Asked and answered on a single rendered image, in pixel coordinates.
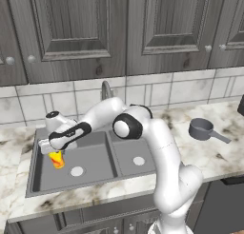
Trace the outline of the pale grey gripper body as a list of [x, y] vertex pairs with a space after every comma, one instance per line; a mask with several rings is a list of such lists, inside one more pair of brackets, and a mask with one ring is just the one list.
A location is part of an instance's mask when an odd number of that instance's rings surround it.
[[42, 154], [49, 154], [52, 152], [58, 152], [58, 149], [55, 149], [51, 146], [48, 139], [42, 139], [38, 142], [38, 145], [40, 146], [40, 150]]

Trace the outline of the grey double basin sink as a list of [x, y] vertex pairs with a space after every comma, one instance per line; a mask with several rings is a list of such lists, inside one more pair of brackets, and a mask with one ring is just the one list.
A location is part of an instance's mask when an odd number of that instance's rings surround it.
[[65, 166], [57, 169], [38, 145], [47, 137], [45, 129], [36, 130], [28, 198], [155, 173], [153, 156], [143, 139], [121, 140], [113, 131], [100, 129], [79, 139], [76, 149], [66, 151]]

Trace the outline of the grey measuring cup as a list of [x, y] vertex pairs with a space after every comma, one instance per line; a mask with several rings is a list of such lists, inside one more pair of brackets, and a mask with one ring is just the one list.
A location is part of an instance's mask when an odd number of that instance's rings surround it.
[[217, 133], [214, 130], [213, 123], [203, 118], [194, 118], [190, 121], [189, 134], [195, 140], [199, 140], [199, 141], [207, 141], [211, 137], [214, 137], [226, 144], [228, 144], [231, 141], [225, 136]]

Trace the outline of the grey curved tap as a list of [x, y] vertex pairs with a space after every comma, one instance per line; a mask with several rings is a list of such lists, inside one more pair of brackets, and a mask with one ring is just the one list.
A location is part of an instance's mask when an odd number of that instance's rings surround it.
[[102, 90], [101, 90], [101, 99], [109, 99], [113, 97], [113, 92], [111, 90], [111, 87], [107, 81], [102, 82]]

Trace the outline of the grey base cupboard door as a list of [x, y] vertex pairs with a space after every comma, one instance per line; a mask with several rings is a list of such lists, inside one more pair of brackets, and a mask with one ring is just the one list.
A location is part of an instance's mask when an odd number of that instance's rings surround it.
[[59, 234], [113, 234], [114, 228], [119, 230], [118, 234], [123, 232], [123, 221], [121, 219], [111, 219], [91, 224], [83, 224], [60, 232]]
[[[158, 210], [151, 210], [126, 217], [123, 223], [124, 234], [148, 234], [149, 228], [159, 215]], [[129, 230], [130, 224], [134, 226], [133, 231]]]

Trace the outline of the grey wood cupboard door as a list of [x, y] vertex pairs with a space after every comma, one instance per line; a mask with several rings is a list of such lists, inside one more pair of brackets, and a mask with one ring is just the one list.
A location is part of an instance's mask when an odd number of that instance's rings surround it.
[[[208, 67], [223, 0], [129, 0], [129, 75]], [[206, 52], [205, 46], [212, 51]]]
[[209, 61], [209, 68], [231, 67], [244, 67], [244, 0], [224, 0]]
[[[13, 57], [15, 63], [6, 63]], [[13, 23], [9, 0], [0, 0], [0, 87], [25, 85], [28, 82], [18, 39]]]
[[[125, 74], [128, 0], [10, 0], [31, 84]], [[28, 56], [36, 57], [30, 64]]]

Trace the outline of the dark grey dishwasher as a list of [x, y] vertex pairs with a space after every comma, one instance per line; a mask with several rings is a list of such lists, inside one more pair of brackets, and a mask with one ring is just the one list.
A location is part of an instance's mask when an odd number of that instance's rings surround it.
[[193, 233], [241, 231], [244, 231], [244, 175], [211, 182]]

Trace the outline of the black appliance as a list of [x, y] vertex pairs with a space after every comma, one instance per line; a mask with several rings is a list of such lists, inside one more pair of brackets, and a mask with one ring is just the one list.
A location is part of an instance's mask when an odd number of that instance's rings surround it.
[[244, 94], [242, 95], [242, 98], [241, 98], [240, 103], [238, 105], [237, 112], [239, 114], [241, 114], [242, 116], [244, 116]]

